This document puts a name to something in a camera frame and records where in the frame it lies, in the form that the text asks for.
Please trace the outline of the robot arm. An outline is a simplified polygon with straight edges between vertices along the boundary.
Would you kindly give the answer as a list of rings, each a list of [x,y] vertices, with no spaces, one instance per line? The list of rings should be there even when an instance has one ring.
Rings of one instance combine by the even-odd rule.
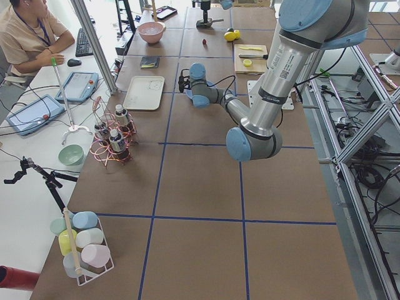
[[[369,1],[283,1],[279,9],[267,69],[251,107],[229,90],[208,86],[203,64],[179,77],[179,90],[192,92],[197,108],[219,104],[237,123],[226,135],[226,148],[237,161],[266,159],[281,149],[282,136],[273,122],[309,56],[363,42],[368,31]]]
[[[203,21],[208,21],[208,11],[211,8],[211,0],[200,0],[200,8],[202,10]],[[224,10],[230,9],[233,6],[232,0],[220,0],[219,1],[221,7]]]

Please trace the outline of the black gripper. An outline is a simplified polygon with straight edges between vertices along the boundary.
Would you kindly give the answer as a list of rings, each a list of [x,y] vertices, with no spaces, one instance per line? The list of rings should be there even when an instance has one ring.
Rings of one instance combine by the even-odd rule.
[[[211,1],[210,0],[200,0],[200,8],[202,10],[203,20],[208,20],[208,11],[211,8]]]
[[[189,69],[182,69],[180,75],[178,77],[178,89],[180,93],[183,93],[185,90],[190,90],[190,75],[185,76],[184,71],[188,71]]]

